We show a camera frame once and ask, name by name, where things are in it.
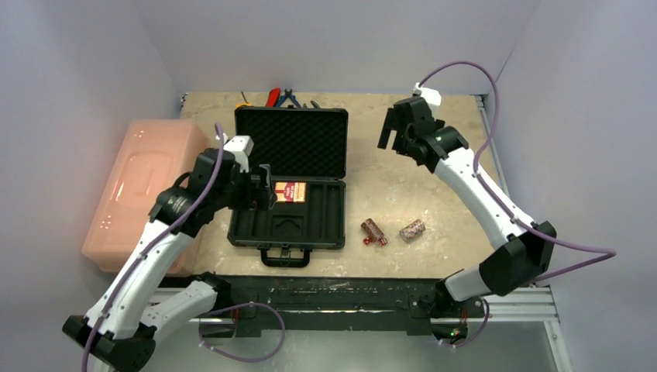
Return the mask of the black poker carrying case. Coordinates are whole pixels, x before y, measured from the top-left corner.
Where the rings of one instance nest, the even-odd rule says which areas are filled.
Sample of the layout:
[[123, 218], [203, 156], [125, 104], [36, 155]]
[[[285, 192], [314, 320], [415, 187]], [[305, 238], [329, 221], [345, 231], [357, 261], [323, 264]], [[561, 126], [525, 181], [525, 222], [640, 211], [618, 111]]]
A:
[[236, 135], [254, 142], [250, 165], [269, 164], [274, 185], [306, 182], [307, 194], [305, 203], [234, 211], [232, 245], [256, 248], [264, 265], [284, 268], [306, 267], [313, 250], [344, 247], [348, 122], [344, 108], [236, 109]]

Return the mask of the red Texas Hold'em card deck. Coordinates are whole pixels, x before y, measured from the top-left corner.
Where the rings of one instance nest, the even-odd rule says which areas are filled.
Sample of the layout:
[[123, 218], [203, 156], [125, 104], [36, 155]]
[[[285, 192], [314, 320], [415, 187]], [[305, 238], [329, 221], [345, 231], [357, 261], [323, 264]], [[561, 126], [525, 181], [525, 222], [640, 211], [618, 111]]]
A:
[[306, 182], [300, 181], [282, 181], [276, 182], [274, 190], [279, 203], [305, 203], [306, 202]]

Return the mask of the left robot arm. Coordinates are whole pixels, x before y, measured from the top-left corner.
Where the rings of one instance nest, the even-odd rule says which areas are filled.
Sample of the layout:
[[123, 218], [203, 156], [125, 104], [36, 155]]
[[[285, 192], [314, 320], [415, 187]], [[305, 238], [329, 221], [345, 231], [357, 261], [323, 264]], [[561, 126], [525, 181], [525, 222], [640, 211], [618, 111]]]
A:
[[142, 370], [157, 345], [184, 323], [239, 309], [229, 282], [209, 272], [158, 305], [150, 299], [216, 212], [273, 207], [271, 176], [268, 164], [253, 170], [245, 150], [208, 148], [190, 171], [157, 196], [134, 251], [109, 288], [83, 315], [72, 315], [63, 325], [63, 332], [83, 350], [82, 370], [91, 361], [110, 371]]

